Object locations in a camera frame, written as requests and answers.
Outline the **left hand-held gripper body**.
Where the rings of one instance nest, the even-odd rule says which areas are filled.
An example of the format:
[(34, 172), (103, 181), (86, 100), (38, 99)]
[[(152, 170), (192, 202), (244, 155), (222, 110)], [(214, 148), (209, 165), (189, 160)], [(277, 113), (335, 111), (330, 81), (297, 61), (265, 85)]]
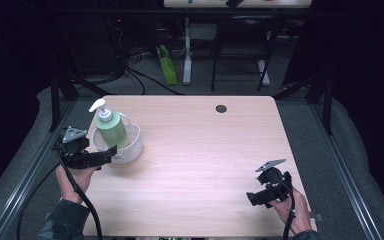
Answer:
[(68, 126), (56, 142), (57, 157), (61, 165), (71, 169), (92, 167), (91, 154), (86, 150), (88, 146), (87, 131)]

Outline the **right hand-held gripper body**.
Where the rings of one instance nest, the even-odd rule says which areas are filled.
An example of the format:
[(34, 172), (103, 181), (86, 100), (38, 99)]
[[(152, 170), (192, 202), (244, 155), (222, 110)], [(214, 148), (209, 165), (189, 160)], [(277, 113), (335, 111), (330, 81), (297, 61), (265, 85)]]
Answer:
[(285, 162), (285, 159), (270, 160), (256, 169), (260, 172), (257, 180), (265, 189), (269, 196), (270, 201), (280, 200), (284, 201), (288, 198), (292, 188), (291, 176), (288, 172), (282, 173), (276, 165)]

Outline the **white perforated basket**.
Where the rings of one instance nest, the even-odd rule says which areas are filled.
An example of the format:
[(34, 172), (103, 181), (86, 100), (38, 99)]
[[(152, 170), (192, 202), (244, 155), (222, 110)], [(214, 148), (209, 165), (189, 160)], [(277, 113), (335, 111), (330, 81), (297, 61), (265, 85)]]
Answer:
[[(125, 115), (120, 114), (120, 117), (123, 120), (126, 129), (128, 145), (117, 150), (117, 154), (112, 157), (113, 164), (127, 164), (137, 160), (144, 148), (140, 127), (137, 124), (132, 123)], [(108, 146), (97, 129), (94, 129), (92, 133), (91, 142), (100, 152), (108, 150)]]

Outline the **green pump bottle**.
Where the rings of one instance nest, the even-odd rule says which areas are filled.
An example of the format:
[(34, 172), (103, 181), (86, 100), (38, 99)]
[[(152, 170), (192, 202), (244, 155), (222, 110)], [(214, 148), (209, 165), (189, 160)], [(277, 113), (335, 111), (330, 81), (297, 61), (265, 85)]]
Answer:
[(128, 146), (127, 132), (119, 112), (108, 109), (103, 98), (96, 100), (89, 111), (98, 111), (95, 126), (108, 148), (116, 146), (121, 149)]

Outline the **person's right hand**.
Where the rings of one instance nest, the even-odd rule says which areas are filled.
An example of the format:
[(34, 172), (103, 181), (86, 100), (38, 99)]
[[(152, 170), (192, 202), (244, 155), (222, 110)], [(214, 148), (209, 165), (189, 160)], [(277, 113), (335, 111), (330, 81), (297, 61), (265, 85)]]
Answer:
[(273, 200), (270, 202), (270, 205), (284, 224), (287, 224), (289, 214), (294, 213), (289, 227), (294, 235), (312, 229), (307, 200), (298, 190), (293, 189), (292, 196), (289, 196), (284, 201)]

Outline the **black metal stand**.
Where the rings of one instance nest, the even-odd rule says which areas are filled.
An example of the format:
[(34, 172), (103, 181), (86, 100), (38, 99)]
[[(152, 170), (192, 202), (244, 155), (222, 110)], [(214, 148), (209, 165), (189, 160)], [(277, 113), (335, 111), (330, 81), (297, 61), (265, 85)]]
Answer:
[(286, 90), (274, 96), (275, 100), (281, 100), (287, 96), (297, 92), (299, 89), (309, 86), (310, 89), (305, 97), (308, 104), (317, 104), (320, 99), (323, 99), (322, 107), (322, 125), (325, 131), (331, 135), (331, 114), (332, 114), (332, 90), (333, 79), (326, 73), (315, 74), (303, 81), (292, 84)]
[(79, 93), (74, 87), (75, 83), (86, 87), (99, 96), (109, 95), (108, 91), (94, 85), (78, 74), (72, 72), (56, 72), (51, 79), (50, 85), (52, 110), (50, 132), (54, 131), (61, 122), (60, 93), (62, 93), (68, 101), (76, 101), (78, 99)]

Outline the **white-legged desk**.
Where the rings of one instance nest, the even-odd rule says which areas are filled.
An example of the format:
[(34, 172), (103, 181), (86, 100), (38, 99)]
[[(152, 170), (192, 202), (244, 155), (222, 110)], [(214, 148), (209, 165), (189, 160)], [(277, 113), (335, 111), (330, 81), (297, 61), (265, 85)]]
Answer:
[[(309, 9), (312, 0), (241, 0), (236, 7), (227, 5), (229, 0), (164, 0), (164, 7), (171, 10), (272, 10)], [(192, 53), (190, 17), (185, 17), (185, 62), (183, 84), (191, 83)]]

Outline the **aluminium rail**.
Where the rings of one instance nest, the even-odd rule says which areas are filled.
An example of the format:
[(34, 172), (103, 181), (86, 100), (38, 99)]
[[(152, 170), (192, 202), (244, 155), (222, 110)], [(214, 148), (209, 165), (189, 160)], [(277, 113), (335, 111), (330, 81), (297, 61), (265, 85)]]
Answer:
[(322, 112), (317, 105), (310, 104), (310, 111), (315, 118), (317, 126), (319, 127), (330, 152), (333, 156), (333, 163), (336, 168), (336, 172), (344, 187), (347, 197), (351, 203), (354, 213), (361, 225), (361, 228), (366, 236), (367, 240), (384, 240), (374, 219), (367, 207), (365, 200), (363, 199), (358, 187), (349, 171), (343, 155), (335, 141), (333, 135), (329, 134), (324, 127)]
[(16, 218), (58, 136), (61, 124), (75, 105), (75, 101), (63, 103), (58, 114), (59, 120), (53, 126), (51, 106), (42, 103), (32, 129), (0, 177), (0, 240), (4, 239)]

